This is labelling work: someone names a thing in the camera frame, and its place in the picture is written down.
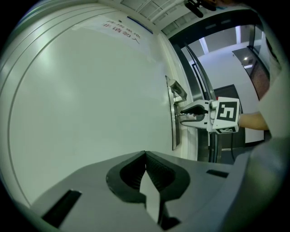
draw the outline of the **cable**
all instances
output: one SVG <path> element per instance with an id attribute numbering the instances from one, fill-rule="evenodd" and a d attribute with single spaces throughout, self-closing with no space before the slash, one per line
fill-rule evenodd
<path id="1" fill-rule="evenodd" d="M 154 3 L 156 6 L 158 6 L 155 2 L 152 2 L 152 3 Z M 158 6 L 158 7 L 159 7 L 159 6 Z M 160 8 L 161 10 L 163 10 L 161 7 L 159 7 L 159 8 Z M 166 14 L 168 15 L 167 12 L 166 12 Z M 175 21 L 176 21 L 176 20 L 175 20 Z M 175 21 L 173 21 L 173 22 L 176 24 L 177 27 L 179 27 Z"/>
<path id="2" fill-rule="evenodd" d="M 235 159 L 235 157 L 234 157 L 234 153 L 233 153 L 233 151 L 232 151 L 233 141 L 234 141 L 234 133 L 232 133 L 232 137 L 231 137 L 231 155 L 232 155 L 232 160 L 235 162 L 236 159 Z"/>

